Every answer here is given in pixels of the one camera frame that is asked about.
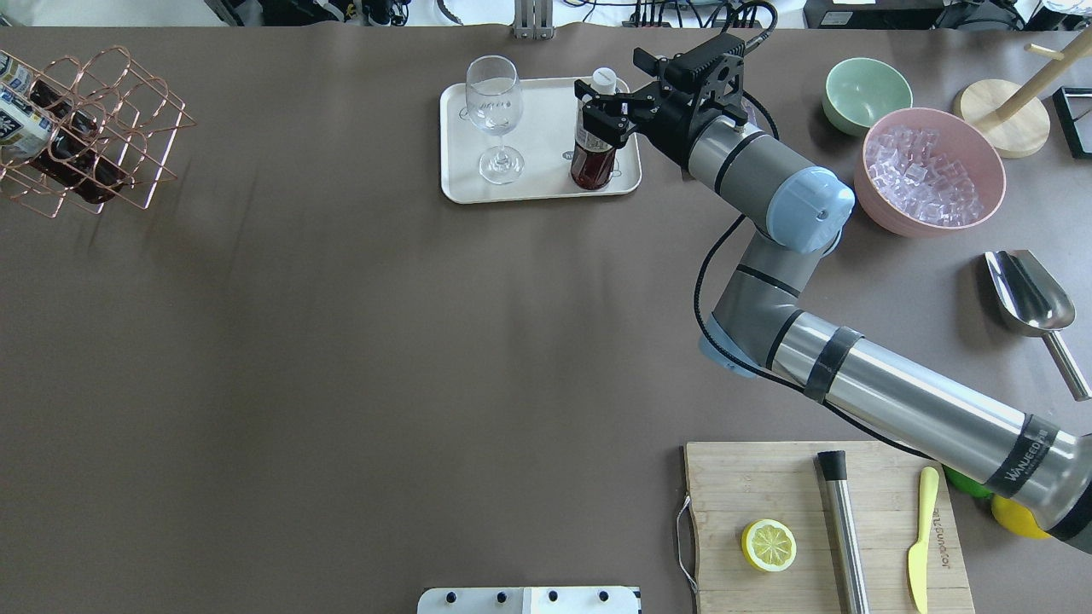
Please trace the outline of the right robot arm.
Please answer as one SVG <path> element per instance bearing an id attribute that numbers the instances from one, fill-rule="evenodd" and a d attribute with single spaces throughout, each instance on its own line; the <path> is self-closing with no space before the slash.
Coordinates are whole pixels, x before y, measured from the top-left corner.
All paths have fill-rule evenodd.
<path id="1" fill-rule="evenodd" d="M 857 202 L 834 172 L 749 122 L 741 109 L 747 43 L 721 32 L 682 54 L 633 50 L 650 76 L 628 94 L 587 96 L 584 127 L 613 147 L 646 135 L 672 162 L 753 222 L 756 233 L 701 326 L 734 371 L 802 392 L 858 420 L 903 451 L 954 467 L 1026 506 L 1069 547 L 1091 547 L 1089 436 L 992 399 L 799 308 L 816 265 L 838 245 Z"/>

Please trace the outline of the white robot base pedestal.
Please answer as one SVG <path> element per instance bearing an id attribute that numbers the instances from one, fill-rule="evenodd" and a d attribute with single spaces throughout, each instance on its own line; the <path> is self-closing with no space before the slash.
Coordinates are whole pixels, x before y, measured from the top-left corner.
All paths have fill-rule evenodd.
<path id="1" fill-rule="evenodd" d="M 417 613 L 642 613 L 640 589 L 616 585 L 434 588 Z"/>

